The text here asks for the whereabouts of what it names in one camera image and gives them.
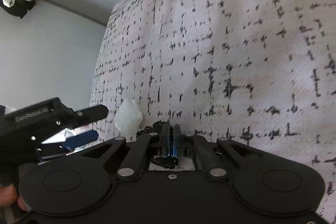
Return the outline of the person left hand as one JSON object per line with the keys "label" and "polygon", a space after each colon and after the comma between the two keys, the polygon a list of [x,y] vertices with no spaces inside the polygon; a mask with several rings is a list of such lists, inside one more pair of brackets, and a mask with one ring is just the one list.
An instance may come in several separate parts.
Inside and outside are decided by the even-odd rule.
{"label": "person left hand", "polygon": [[23,199],[17,194],[17,188],[10,184],[8,186],[0,186],[0,205],[7,207],[16,203],[22,210],[28,211]]}

